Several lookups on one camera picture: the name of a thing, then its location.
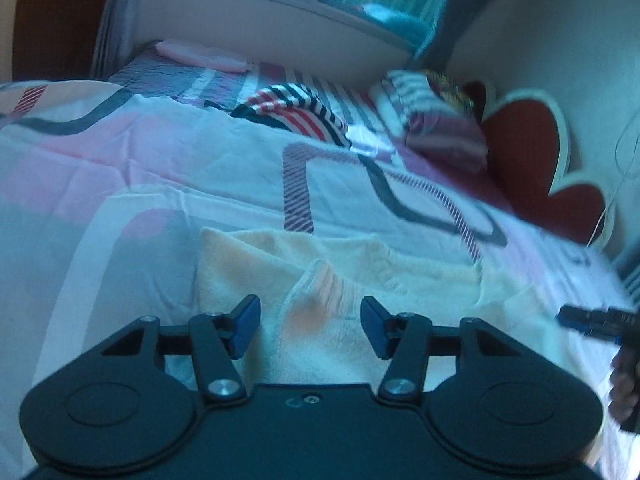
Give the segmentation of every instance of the pillow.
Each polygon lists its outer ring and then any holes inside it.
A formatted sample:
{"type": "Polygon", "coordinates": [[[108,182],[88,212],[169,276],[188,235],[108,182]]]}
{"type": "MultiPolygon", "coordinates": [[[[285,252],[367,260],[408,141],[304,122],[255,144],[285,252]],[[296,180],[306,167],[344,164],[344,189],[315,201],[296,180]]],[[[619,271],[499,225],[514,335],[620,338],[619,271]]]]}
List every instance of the pillow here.
{"type": "Polygon", "coordinates": [[[304,85],[267,86],[247,97],[230,115],[347,149],[351,147],[351,141],[345,136],[347,123],[304,85]]]}
{"type": "Polygon", "coordinates": [[[215,46],[204,46],[185,41],[164,40],[156,44],[158,56],[188,66],[201,66],[220,72],[249,72],[252,64],[244,57],[215,46]]]}
{"type": "Polygon", "coordinates": [[[474,174],[486,168],[488,149],[472,102],[448,78],[392,70],[369,95],[389,132],[412,150],[474,174]]]}

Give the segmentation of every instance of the hand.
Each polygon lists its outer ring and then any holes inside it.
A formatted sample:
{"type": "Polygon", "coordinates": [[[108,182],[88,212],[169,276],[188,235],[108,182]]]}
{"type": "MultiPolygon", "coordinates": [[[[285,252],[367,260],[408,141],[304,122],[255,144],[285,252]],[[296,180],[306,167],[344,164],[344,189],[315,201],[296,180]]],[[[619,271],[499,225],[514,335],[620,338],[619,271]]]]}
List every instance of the hand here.
{"type": "Polygon", "coordinates": [[[628,373],[622,371],[629,370],[634,357],[635,352],[628,348],[621,348],[618,355],[611,362],[614,370],[610,377],[613,388],[609,393],[609,398],[611,399],[609,413],[620,424],[631,416],[640,398],[638,394],[633,393],[636,381],[640,379],[640,363],[636,366],[635,377],[631,377],[628,373]]]}

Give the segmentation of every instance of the wall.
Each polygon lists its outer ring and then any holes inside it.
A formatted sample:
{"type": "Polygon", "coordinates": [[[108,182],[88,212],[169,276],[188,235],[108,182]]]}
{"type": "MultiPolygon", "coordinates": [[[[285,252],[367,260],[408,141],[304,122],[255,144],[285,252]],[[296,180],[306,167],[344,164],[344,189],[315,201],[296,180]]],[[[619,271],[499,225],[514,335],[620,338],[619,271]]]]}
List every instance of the wall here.
{"type": "Polygon", "coordinates": [[[0,0],[0,83],[12,80],[16,1],[0,0]]]}
{"type": "MultiPolygon", "coordinates": [[[[616,141],[640,107],[639,16],[640,0],[498,0],[458,43],[449,73],[488,76],[498,94],[550,92],[571,129],[570,167],[584,168],[613,192],[622,179],[616,141]]],[[[624,168],[637,132],[640,120],[623,138],[624,168]]],[[[640,153],[632,171],[640,172],[640,153]]],[[[616,211],[610,256],[640,232],[640,180],[622,185],[616,211]]]]}
{"type": "Polygon", "coordinates": [[[318,14],[265,0],[142,0],[136,43],[176,38],[366,86],[409,54],[318,14]]]}

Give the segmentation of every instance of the bedsheet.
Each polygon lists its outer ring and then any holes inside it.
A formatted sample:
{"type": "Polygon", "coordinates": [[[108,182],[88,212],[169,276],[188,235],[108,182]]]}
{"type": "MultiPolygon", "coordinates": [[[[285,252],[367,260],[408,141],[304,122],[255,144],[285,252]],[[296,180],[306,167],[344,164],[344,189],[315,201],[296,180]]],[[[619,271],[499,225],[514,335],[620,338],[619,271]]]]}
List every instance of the bedsheet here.
{"type": "Polygon", "coordinates": [[[316,92],[321,101],[348,125],[364,126],[380,136],[385,144],[392,146],[390,153],[378,153],[377,160],[453,187],[504,211],[512,211],[509,201],[487,174],[471,176],[446,164],[427,160],[412,152],[402,140],[390,137],[366,92],[346,88],[300,70],[257,62],[248,73],[220,72],[176,63],[158,56],[150,48],[114,74],[109,81],[145,97],[169,96],[194,106],[203,106],[205,101],[209,101],[227,112],[266,86],[303,84],[316,92]]]}
{"type": "MultiPolygon", "coordinates": [[[[598,252],[454,189],[105,82],[0,89],[0,219],[0,478],[8,480],[33,466],[17,420],[34,384],[139,316],[181,324],[200,311],[205,226],[375,233],[404,254],[505,270],[549,316],[567,302],[632,307],[598,252]]],[[[251,281],[246,291],[260,294],[251,281]]],[[[613,346],[566,332],[549,350],[606,402],[613,346]]],[[[635,478],[634,446],[607,417],[604,478],[635,478]]]]}

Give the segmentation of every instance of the wire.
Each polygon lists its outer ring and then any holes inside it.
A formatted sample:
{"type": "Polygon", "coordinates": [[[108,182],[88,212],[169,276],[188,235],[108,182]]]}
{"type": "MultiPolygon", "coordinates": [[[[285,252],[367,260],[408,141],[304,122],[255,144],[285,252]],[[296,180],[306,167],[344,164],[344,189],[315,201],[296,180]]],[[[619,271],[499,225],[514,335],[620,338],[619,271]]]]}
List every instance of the wire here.
{"type": "Polygon", "coordinates": [[[640,106],[636,109],[634,114],[631,116],[631,118],[629,119],[629,122],[625,126],[625,129],[622,130],[622,133],[620,133],[620,136],[616,141],[616,149],[614,150],[614,160],[616,163],[616,169],[620,173],[622,173],[622,179],[620,179],[620,183],[618,184],[618,187],[616,188],[616,190],[613,192],[613,195],[609,200],[609,203],[605,204],[602,214],[600,215],[600,218],[598,218],[598,221],[596,222],[596,227],[593,229],[593,233],[591,233],[591,238],[589,238],[589,241],[587,242],[587,247],[590,247],[590,245],[593,243],[593,239],[596,237],[596,233],[598,232],[600,223],[604,220],[604,217],[607,215],[607,213],[611,209],[611,206],[614,205],[616,198],[618,196],[618,193],[620,192],[620,189],[622,189],[622,186],[624,185],[624,183],[627,180],[633,180],[634,178],[637,178],[638,176],[640,176],[640,171],[631,173],[631,168],[633,167],[633,164],[636,161],[636,155],[638,154],[638,144],[640,144],[640,129],[638,130],[638,135],[636,136],[636,143],[634,144],[634,150],[631,156],[631,160],[629,161],[629,165],[626,167],[626,170],[622,169],[622,165],[618,160],[618,150],[620,149],[620,143],[622,142],[622,139],[624,139],[626,133],[631,130],[631,126],[636,122],[636,119],[638,118],[640,118],[640,106]]]}

